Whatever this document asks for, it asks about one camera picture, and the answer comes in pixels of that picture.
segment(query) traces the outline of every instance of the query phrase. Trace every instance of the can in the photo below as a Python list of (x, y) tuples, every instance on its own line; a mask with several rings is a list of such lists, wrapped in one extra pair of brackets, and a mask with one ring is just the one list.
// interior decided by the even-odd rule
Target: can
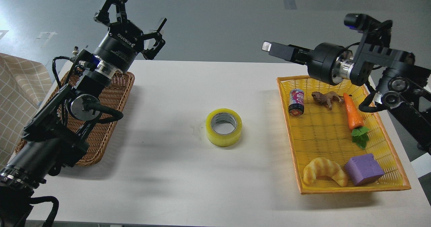
[(304, 91), (293, 89), (289, 93), (289, 113), (292, 116), (299, 116), (304, 113)]

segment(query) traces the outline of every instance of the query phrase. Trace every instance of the yellow tape roll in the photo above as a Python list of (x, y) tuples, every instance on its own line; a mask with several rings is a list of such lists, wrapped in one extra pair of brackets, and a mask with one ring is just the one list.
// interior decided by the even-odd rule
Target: yellow tape roll
[[(216, 124), (232, 124), (234, 130), (228, 134), (220, 134), (214, 131)], [(236, 143), (241, 136), (242, 121), (240, 116), (233, 110), (221, 108), (211, 112), (206, 117), (206, 136), (216, 146), (228, 147)]]

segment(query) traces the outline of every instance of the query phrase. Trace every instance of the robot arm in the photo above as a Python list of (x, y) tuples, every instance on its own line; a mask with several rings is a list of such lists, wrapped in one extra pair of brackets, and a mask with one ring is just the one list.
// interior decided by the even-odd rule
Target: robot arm
[[(392, 21), (379, 22), (365, 14), (347, 14), (344, 24), (362, 33), (355, 56), (348, 48), (321, 43), (315, 49), (265, 41), (262, 50), (284, 60), (305, 64), (310, 77), (330, 85), (344, 79), (352, 84), (366, 84), (370, 95), (360, 104), (363, 112), (388, 110), (431, 154), (431, 108), (419, 111), (419, 98), (431, 101), (424, 87), (431, 70), (415, 66), (413, 53), (391, 49)], [(368, 83), (373, 69), (385, 67), (376, 89)], [(370, 107), (374, 101), (376, 107)]]
[[(160, 30), (166, 22), (162, 19), (157, 30), (144, 34), (127, 19), (125, 3), (128, 0), (106, 0), (94, 20), (108, 27), (108, 33), (94, 53), (77, 48), (64, 85), (54, 97), (37, 113), (23, 130), (27, 145), (0, 171), (0, 226), (24, 226), (33, 208), (30, 204), (51, 201), (54, 206), (44, 227), (52, 225), (58, 209), (58, 200), (48, 196), (31, 198), (39, 184), (46, 183), (44, 177), (56, 176), (61, 167), (73, 167), (88, 150), (86, 139), (96, 124), (117, 121), (123, 114), (103, 106), (98, 99), (102, 90), (109, 86), (115, 72), (126, 73), (138, 53), (152, 60), (165, 44)], [(117, 8), (117, 21), (109, 21), (111, 5)], [(144, 48), (144, 41), (155, 39), (152, 48)], [(78, 74), (75, 86), (68, 84), (71, 74)], [(62, 119), (57, 115), (62, 107)], [(67, 116), (83, 121), (75, 133), (67, 128)], [(100, 119), (102, 113), (111, 115)]]

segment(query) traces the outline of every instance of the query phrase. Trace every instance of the green leaves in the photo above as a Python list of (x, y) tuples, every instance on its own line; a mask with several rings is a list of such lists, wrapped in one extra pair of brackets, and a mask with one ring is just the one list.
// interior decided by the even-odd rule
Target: green leaves
[(361, 149), (365, 149), (365, 146), (367, 146), (367, 142), (370, 140), (367, 134), (369, 130), (370, 129), (368, 129), (367, 127), (359, 127), (352, 130), (352, 142), (356, 143), (356, 145), (359, 146)]

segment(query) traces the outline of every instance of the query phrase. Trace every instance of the beige fabric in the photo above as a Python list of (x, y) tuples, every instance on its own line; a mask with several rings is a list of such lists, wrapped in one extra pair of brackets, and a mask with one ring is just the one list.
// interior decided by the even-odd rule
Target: beige fabric
[(0, 53), (0, 169), (51, 85), (43, 64)]

